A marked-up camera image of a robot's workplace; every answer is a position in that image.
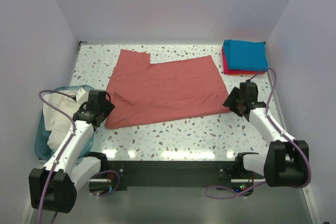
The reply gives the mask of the salmon pink t shirt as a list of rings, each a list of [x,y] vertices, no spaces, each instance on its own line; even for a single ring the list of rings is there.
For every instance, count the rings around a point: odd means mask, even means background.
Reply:
[[[227,113],[227,88],[211,56],[151,63],[122,49],[106,91],[115,108],[107,129]]]

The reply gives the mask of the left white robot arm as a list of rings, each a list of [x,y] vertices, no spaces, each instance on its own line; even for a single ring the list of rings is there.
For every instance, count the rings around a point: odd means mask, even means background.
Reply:
[[[30,201],[39,213],[43,210],[69,213],[79,190],[93,176],[112,174],[104,153],[89,152],[82,161],[76,161],[100,124],[114,109],[110,94],[104,90],[90,90],[88,100],[69,116],[46,100],[71,123],[59,148],[42,168],[34,168],[28,176]]]

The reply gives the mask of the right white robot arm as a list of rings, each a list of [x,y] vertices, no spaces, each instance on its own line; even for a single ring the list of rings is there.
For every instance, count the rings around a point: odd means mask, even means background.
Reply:
[[[268,145],[266,154],[239,153],[233,170],[262,176],[270,187],[304,188],[311,182],[309,145],[290,135],[270,113],[266,103],[258,101],[258,87],[249,80],[234,87],[224,107],[252,124]]]

